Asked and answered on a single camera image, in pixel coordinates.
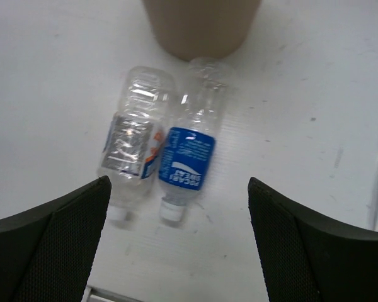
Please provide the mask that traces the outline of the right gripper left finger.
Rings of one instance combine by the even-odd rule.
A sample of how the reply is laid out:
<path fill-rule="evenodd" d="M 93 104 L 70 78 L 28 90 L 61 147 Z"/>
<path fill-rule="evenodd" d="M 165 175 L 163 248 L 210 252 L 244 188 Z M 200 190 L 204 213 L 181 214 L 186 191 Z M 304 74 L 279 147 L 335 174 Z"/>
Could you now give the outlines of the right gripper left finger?
<path fill-rule="evenodd" d="M 110 193 L 103 176 L 0 219 L 0 301 L 81 301 Z"/>

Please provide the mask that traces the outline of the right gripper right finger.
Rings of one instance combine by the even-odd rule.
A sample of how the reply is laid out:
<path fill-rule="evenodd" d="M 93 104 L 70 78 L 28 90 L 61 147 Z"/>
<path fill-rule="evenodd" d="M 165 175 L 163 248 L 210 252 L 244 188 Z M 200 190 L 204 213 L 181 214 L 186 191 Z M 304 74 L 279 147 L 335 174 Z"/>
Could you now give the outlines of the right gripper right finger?
<path fill-rule="evenodd" d="M 255 177 L 248 205 L 269 301 L 378 301 L 378 232 L 325 216 Z"/>

